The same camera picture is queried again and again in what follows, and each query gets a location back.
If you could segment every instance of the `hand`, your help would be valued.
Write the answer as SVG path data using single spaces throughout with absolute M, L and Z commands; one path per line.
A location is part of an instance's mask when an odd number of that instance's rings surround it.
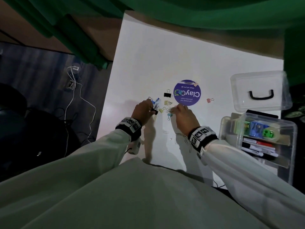
M 178 129 L 186 136 L 189 136 L 190 131 L 194 128 L 200 127 L 200 124 L 187 106 L 178 104 L 176 107 L 171 109 L 173 114 L 176 114 L 176 122 Z
M 132 113 L 132 118 L 138 120 L 144 126 L 150 117 L 156 113 L 155 111 L 151 111 L 152 108 L 153 103 L 150 99 L 143 100 L 136 105 Z

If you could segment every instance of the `table top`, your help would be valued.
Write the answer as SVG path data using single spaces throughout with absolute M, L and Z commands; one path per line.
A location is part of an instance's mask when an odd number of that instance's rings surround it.
M 236 112 L 233 105 L 230 77 L 237 73 L 282 70 L 283 60 L 251 54 L 205 42 L 140 22 L 125 14 L 113 61 L 107 94 L 97 138 L 114 130 L 124 117 L 131 116 L 136 104 L 148 97 L 177 101 L 164 97 L 167 89 L 182 80 L 193 80 L 201 90 L 199 101 L 189 106 L 201 125 L 218 135 L 224 116 Z M 280 111 L 268 113 L 279 115 Z M 181 169 L 201 176 L 207 183 L 216 180 L 212 171 L 201 164 L 196 151 L 178 132 L 174 116 L 158 113 L 142 129 L 138 157 L 151 164 Z M 126 154 L 123 161 L 133 158 Z

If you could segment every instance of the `person's left hand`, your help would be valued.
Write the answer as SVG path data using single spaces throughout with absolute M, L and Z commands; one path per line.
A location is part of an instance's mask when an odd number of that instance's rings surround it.
M 150 99 L 143 100 L 136 105 L 132 113 L 132 118 L 138 120 L 144 126 L 150 117 L 156 113 L 155 111 L 150 111 L 152 108 L 153 103 Z

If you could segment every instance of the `black wristband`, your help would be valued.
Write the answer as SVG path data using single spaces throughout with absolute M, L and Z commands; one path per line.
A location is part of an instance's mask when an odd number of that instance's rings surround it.
M 190 131 L 188 139 L 192 143 L 193 148 L 200 153 L 201 147 L 205 147 L 212 140 L 218 138 L 210 127 L 201 126 Z
M 120 129 L 129 134 L 132 141 L 137 140 L 141 136 L 142 123 L 131 117 L 125 117 L 115 129 Z

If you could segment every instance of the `purple circular sticker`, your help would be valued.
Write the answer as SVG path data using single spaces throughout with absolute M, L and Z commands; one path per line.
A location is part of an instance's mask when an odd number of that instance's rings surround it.
M 201 90 L 195 81 L 186 79 L 176 84 L 173 94 L 179 104 L 190 106 L 198 102 Z

